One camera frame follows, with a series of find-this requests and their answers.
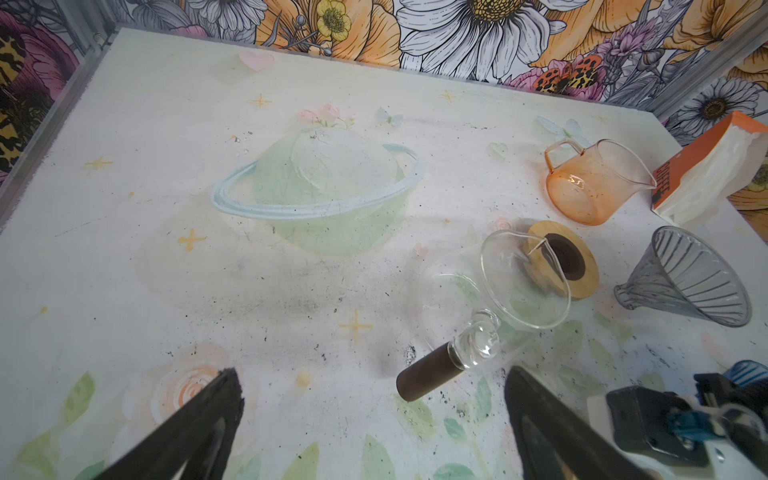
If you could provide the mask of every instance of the yellow star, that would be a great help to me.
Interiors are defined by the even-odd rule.
[[[452,104],[453,103],[453,99],[456,98],[456,96],[454,94],[452,94],[451,92],[449,92],[447,90],[445,91],[445,93],[440,94],[440,96],[443,97],[445,100],[447,100],[448,103],[450,103],[450,104]]]
[[[101,170],[104,165],[112,165],[113,162],[105,162],[104,157],[99,157],[95,162],[86,162],[85,166],[93,168],[94,170]]]
[[[351,324],[349,324],[349,325],[341,325],[341,324],[339,324],[339,326],[341,326],[342,328],[352,329],[353,345],[357,345],[357,331],[358,330],[360,330],[360,329],[372,329],[373,328],[373,325],[358,323],[357,319],[358,319],[357,310],[355,310],[355,319],[352,321]]]
[[[259,97],[256,100],[251,100],[250,103],[259,105],[259,110],[261,110],[264,104],[271,104],[272,101],[264,100],[264,96],[259,94]]]
[[[192,244],[195,242],[202,242],[203,240],[207,239],[208,237],[195,237],[194,236],[194,228],[190,228],[190,236],[189,238],[185,237],[179,237],[179,244],[186,243],[187,247],[185,250],[187,252],[192,251]]]

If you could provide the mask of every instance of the white tabletop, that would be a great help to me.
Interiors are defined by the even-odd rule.
[[[546,197],[542,152],[554,135],[536,115],[575,118],[588,138],[620,141],[654,169],[680,147],[650,113],[276,51],[256,73],[237,59],[246,50],[123,29],[28,185],[0,234],[3,472],[71,480],[98,470],[170,415],[184,382],[236,366],[246,406],[230,478],[241,467],[244,478],[451,478],[463,468],[516,478],[504,371],[459,376],[410,406],[395,391],[414,350],[427,352],[407,309],[420,266],[480,241],[499,217],[561,222],[597,258],[601,288],[573,304],[578,323],[543,333],[520,358],[573,409],[637,382],[690,394],[694,373],[768,362],[766,246],[729,204],[697,233],[749,291],[753,319],[740,329],[613,300],[664,224],[647,191],[599,227]],[[302,250],[209,200],[216,182],[300,127],[301,110],[325,104],[425,161],[401,228],[351,257]],[[378,126],[379,108],[402,126]],[[178,240],[190,229],[204,240],[187,251]],[[341,326],[355,318],[372,326],[356,341]]]

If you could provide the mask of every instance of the orange glass pitcher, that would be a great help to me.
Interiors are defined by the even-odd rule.
[[[577,156],[552,167],[550,153],[570,145]],[[656,188],[656,179],[643,161],[613,140],[583,148],[570,138],[544,152],[549,167],[547,193],[566,217],[584,225],[600,225],[611,218],[639,190]]]

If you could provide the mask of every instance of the wooden coaster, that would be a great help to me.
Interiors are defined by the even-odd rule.
[[[571,288],[572,299],[587,298],[598,291],[598,284],[600,283],[598,262],[595,261],[587,244],[576,233],[565,225],[550,220],[535,223],[528,230],[528,233],[547,239],[549,246],[558,258],[560,268],[563,269],[568,286]],[[537,243],[536,239],[528,239],[528,246],[531,249],[536,247]],[[531,254],[531,262],[533,265],[531,269],[528,269],[528,272],[531,273],[532,270],[535,270],[536,274],[531,276],[536,283],[542,288],[545,288],[543,283],[547,283],[548,286],[565,292],[560,276],[541,254],[541,250]]]

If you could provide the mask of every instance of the brown handle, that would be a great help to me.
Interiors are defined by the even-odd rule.
[[[446,343],[397,375],[397,393],[413,402],[463,371],[451,359]]]
[[[573,147],[574,150],[576,150],[576,153],[581,155],[584,153],[584,148],[571,140],[570,138],[564,138],[563,140],[560,140],[558,143],[551,145],[547,150],[544,151],[544,159],[547,161],[547,167],[549,167],[549,173],[554,173],[554,167],[552,167],[552,162],[549,160],[549,152],[553,151],[555,148],[560,148],[563,145],[570,145]]]

